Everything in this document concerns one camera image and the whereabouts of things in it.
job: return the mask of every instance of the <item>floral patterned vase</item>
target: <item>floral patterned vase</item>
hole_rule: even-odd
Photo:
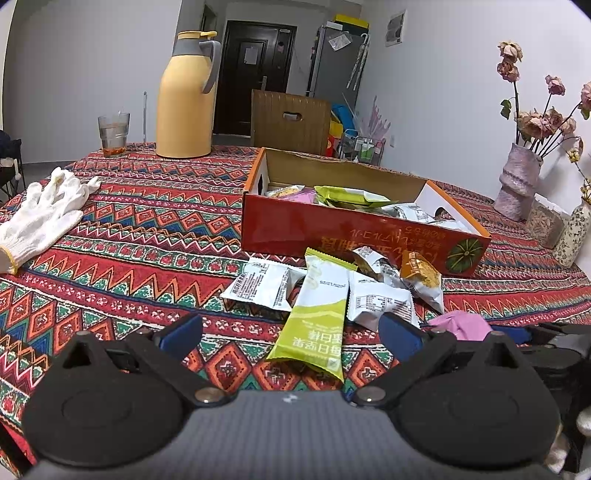
[[[591,205],[583,200],[581,205],[573,210],[570,220],[564,227],[558,243],[552,251],[552,256],[560,265],[567,268],[573,265],[590,226]]]
[[[531,150],[513,144],[499,177],[502,187],[493,205],[497,212],[515,221],[527,218],[542,162]]]

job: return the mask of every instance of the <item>chair backrest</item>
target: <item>chair backrest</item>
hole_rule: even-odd
[[[324,155],[330,103],[280,92],[252,91],[251,144]]]

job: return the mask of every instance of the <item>red tablecloth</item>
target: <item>red tablecloth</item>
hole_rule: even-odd
[[[15,434],[51,357],[82,329],[120,339],[142,325],[200,312],[204,337],[187,366],[228,391],[349,391],[392,366],[377,335],[357,326],[345,329],[343,385],[298,365],[270,364],[265,357],[281,316],[220,300],[248,259],[240,248],[241,194],[256,152],[217,147],[205,158],[166,160],[151,144],[114,160],[95,152],[69,167],[84,179],[102,178],[84,218],[18,275],[0,278],[0,418]],[[493,235],[474,278],[444,279],[447,310],[506,325],[591,320],[591,283],[578,268],[561,268],[490,199],[440,185]],[[0,210],[0,222],[20,201]],[[421,303],[417,313],[422,320],[434,316]]]

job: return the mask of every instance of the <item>thermos lid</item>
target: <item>thermos lid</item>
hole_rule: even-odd
[[[186,32],[181,32],[178,34],[178,39],[182,40],[183,38],[209,38],[209,37],[215,37],[217,35],[217,32],[211,31],[211,32],[198,32],[198,31],[186,31]]]

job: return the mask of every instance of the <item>wall picture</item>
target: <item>wall picture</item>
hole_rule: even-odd
[[[390,17],[388,22],[388,29],[386,31],[386,46],[398,45],[402,43],[402,31],[404,27],[404,20],[406,18],[406,10],[399,12],[393,17]]]

